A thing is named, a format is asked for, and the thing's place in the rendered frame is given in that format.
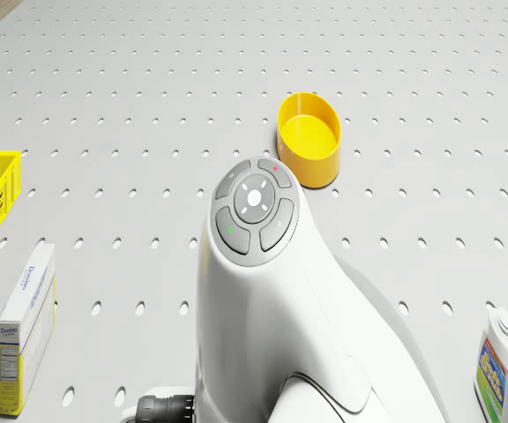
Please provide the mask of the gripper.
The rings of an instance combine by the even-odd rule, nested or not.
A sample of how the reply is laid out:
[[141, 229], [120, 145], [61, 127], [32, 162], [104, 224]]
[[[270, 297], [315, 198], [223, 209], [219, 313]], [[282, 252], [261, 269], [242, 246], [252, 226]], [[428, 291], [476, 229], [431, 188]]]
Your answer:
[[123, 410], [120, 423], [195, 423], [195, 388], [159, 386]]

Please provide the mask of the white and yellow box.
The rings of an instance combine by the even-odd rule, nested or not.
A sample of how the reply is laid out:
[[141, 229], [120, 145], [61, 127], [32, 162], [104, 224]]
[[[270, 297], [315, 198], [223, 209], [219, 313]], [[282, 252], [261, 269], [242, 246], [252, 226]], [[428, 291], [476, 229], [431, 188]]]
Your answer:
[[56, 245], [34, 248], [0, 317], [0, 414], [20, 415], [55, 325]]

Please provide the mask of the yellow bowl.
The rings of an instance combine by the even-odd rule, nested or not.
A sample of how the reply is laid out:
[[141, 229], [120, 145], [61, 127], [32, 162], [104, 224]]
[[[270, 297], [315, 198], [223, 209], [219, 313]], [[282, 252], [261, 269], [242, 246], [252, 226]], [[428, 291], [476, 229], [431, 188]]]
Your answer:
[[315, 93], [289, 95], [277, 114], [277, 152], [304, 187], [329, 185], [340, 171], [340, 120]]

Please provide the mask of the small white bottle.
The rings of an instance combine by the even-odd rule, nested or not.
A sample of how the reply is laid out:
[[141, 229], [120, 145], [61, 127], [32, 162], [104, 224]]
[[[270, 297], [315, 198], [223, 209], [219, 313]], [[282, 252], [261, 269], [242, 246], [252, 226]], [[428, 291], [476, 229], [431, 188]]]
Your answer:
[[474, 374], [474, 390], [487, 423], [508, 423], [508, 312], [488, 307]]

